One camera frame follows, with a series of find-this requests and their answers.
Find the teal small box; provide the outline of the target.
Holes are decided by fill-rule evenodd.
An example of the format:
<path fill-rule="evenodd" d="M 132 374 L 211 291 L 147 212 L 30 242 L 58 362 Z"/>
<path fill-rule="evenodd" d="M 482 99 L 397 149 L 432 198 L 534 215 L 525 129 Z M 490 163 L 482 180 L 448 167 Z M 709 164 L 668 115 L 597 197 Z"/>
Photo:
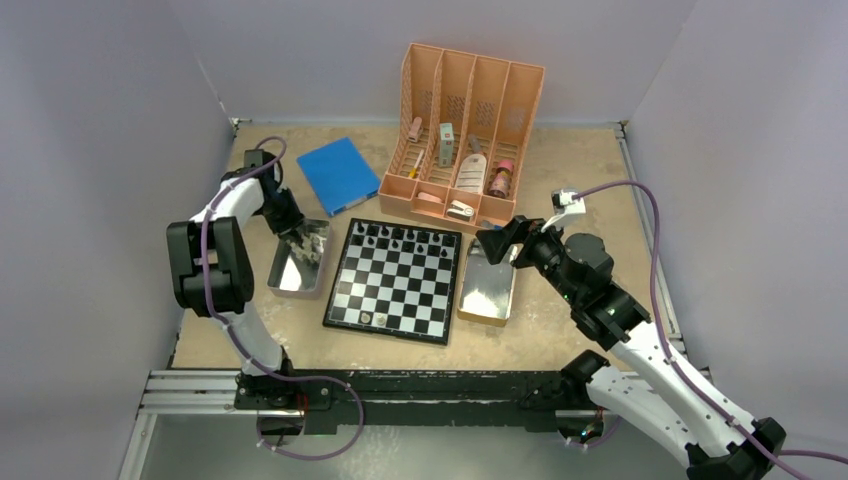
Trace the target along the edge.
<path fill-rule="evenodd" d="M 438 166 L 448 168 L 453 165 L 455 135 L 453 124 L 450 122 L 439 124 L 439 154 Z"/>

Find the white stapler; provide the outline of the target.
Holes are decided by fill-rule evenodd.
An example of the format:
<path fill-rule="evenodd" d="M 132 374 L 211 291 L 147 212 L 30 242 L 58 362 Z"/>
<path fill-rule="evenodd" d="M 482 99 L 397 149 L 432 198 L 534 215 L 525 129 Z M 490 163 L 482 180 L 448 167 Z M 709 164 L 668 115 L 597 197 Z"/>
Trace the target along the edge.
<path fill-rule="evenodd" d="M 448 206 L 445 215 L 450 218 L 470 222 L 475 214 L 475 210 L 468 204 L 454 200 Z"/>

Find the silver tin with white pieces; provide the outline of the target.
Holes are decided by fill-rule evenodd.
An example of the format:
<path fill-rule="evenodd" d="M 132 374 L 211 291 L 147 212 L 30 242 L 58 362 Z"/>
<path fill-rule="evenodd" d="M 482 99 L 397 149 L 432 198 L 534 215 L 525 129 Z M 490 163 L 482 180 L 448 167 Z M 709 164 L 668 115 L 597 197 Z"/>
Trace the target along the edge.
<path fill-rule="evenodd" d="M 278 236 L 267 280 L 274 295 L 302 299 L 320 296 L 331 231 L 328 220 L 304 219 Z"/>

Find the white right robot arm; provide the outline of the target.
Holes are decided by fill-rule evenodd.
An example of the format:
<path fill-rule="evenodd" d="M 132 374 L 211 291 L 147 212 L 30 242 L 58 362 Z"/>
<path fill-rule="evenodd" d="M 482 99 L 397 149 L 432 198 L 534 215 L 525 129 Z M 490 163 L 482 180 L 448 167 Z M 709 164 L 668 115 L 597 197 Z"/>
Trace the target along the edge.
<path fill-rule="evenodd" d="M 775 465 L 786 432 L 756 419 L 718 391 L 658 333 L 647 310 L 612 279 L 614 261 L 601 238 L 514 217 L 476 234 L 490 263 L 519 246 L 516 268 L 535 268 L 568 303 L 578 330 L 631 367 L 631 382 L 602 355 L 587 350 L 563 369 L 561 392 L 576 407 L 612 411 L 661 445 L 690 479 L 761 479 Z"/>

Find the pink capped small bottle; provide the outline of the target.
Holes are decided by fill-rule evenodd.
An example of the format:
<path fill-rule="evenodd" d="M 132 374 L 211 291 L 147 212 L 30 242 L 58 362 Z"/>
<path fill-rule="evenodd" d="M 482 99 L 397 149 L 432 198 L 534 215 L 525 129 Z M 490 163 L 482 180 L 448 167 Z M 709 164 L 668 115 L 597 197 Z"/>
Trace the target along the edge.
<path fill-rule="evenodd" d="M 497 198 L 506 198 L 509 195 L 513 170 L 513 160 L 503 159 L 499 161 L 487 194 Z"/>

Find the gold empty tin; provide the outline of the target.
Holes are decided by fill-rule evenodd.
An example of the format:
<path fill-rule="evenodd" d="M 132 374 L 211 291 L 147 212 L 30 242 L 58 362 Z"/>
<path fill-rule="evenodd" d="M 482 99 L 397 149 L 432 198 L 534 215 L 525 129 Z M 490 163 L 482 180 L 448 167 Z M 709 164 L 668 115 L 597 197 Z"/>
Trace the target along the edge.
<path fill-rule="evenodd" d="M 474 239 L 470 243 L 457 307 L 460 319 L 499 328 L 506 326 L 516 283 L 512 262 L 517 254 L 518 246 L 513 245 L 498 264 L 490 264 L 480 242 Z"/>

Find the peach desk organizer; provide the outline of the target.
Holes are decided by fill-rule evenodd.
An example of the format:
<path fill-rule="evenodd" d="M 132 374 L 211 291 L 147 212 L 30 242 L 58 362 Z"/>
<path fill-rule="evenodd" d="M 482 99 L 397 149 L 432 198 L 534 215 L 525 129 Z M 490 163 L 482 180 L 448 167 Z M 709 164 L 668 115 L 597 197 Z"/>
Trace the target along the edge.
<path fill-rule="evenodd" d="M 384 214 L 473 233 L 490 225 L 502 226 L 513 216 L 524 156 L 531 138 L 544 85 L 541 66 L 420 43 L 409 45 L 401 69 L 400 132 L 386 168 L 378 197 Z M 408 141 L 414 117 L 421 117 L 418 143 Z M 438 166 L 439 124 L 453 124 L 453 165 Z M 425 150 L 419 175 L 408 174 Z M 457 190 L 460 162 L 472 153 L 487 159 L 482 194 Z M 514 161 L 509 195 L 487 194 L 499 161 Z M 416 197 L 427 192 L 441 197 L 434 203 Z M 474 208 L 470 222 L 447 217 L 454 200 Z"/>

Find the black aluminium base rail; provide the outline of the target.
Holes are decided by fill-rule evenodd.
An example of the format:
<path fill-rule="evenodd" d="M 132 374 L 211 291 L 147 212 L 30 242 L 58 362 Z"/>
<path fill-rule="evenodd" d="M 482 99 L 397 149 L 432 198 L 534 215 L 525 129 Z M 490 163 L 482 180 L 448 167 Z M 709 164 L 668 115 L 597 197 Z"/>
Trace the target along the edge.
<path fill-rule="evenodd" d="M 302 369 L 300 381 L 238 370 L 150 373 L 140 410 L 302 421 L 308 435 L 340 426 L 575 429 L 597 407 L 557 371 Z"/>

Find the pink eraser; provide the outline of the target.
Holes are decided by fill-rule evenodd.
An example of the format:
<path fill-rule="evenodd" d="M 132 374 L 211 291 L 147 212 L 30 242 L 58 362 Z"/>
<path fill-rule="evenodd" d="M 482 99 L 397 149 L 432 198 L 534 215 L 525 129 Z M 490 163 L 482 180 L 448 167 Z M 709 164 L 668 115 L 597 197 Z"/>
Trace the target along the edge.
<path fill-rule="evenodd" d="M 416 195 L 416 197 L 418 199 L 426 200 L 426 201 L 430 201 L 430 202 L 434 202 L 434 203 L 443 203 L 444 202 L 444 200 L 441 197 L 436 196 L 434 194 L 427 193 L 427 192 L 419 192 Z"/>

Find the pink tube in organizer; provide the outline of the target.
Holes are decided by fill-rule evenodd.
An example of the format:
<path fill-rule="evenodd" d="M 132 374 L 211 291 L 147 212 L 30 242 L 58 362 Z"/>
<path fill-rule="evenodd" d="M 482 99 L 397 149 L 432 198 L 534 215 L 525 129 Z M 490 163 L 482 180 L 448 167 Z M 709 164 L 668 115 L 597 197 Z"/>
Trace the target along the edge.
<path fill-rule="evenodd" d="M 414 117 L 412 122 L 409 125 L 408 129 L 408 141 L 411 143 L 418 143 L 422 134 L 422 123 L 423 119 L 421 117 Z"/>

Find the yellow tipped pen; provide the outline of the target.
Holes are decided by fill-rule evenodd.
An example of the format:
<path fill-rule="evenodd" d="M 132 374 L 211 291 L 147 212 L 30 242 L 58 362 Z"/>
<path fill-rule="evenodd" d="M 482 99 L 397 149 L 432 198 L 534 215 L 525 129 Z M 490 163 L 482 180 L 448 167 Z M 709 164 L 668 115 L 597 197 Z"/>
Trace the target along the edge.
<path fill-rule="evenodd" d="M 409 174 L 408 174 L 408 177 L 409 177 L 410 179 L 414 179 L 414 178 L 416 178 L 416 177 L 419 175 L 419 170 L 420 170 L 420 167 L 421 167 L 422 160 L 424 159 L 425 153 L 426 153 L 426 151 L 425 151 L 425 150 L 421 150 L 421 151 L 419 152 L 419 154 L 418 154 L 418 156 L 417 156 L 417 158 L 416 158 L 416 161 L 415 161 L 415 163 L 413 164 L 413 167 L 412 167 L 412 169 L 410 170 L 410 172 L 409 172 Z"/>

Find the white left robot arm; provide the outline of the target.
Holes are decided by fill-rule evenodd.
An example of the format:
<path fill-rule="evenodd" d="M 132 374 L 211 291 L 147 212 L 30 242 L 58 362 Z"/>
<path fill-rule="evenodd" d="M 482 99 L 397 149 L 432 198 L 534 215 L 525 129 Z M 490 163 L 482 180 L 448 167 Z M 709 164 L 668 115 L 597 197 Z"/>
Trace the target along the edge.
<path fill-rule="evenodd" d="M 225 175 L 201 212 L 166 229 L 177 303 L 219 323 L 240 358 L 242 388 L 260 384 L 260 397 L 275 409 L 295 402 L 298 382 L 291 360 L 253 302 L 254 272 L 242 227 L 261 215 L 270 231 L 281 236 L 303 222 L 284 184 L 281 160 L 261 147 L 246 151 L 244 167 Z"/>

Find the black and white chessboard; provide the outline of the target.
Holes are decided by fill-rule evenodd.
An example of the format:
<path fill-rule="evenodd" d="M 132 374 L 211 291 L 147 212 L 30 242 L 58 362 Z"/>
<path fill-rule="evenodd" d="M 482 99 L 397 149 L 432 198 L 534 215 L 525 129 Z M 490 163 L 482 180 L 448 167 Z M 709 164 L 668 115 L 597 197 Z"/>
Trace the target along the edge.
<path fill-rule="evenodd" d="M 457 231 L 353 218 L 322 324 L 447 345 L 461 247 Z M 360 322 L 363 312 L 370 324 Z M 387 316 L 384 326 L 377 314 Z"/>

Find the white lotion bottle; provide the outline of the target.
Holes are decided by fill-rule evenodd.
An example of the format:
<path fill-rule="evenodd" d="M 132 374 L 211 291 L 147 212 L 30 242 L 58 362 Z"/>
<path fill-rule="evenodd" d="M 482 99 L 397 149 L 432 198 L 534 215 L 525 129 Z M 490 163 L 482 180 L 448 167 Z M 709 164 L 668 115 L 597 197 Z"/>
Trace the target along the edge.
<path fill-rule="evenodd" d="M 460 162 L 454 188 L 465 192 L 482 194 L 486 174 L 486 157 L 480 153 L 472 153 Z"/>

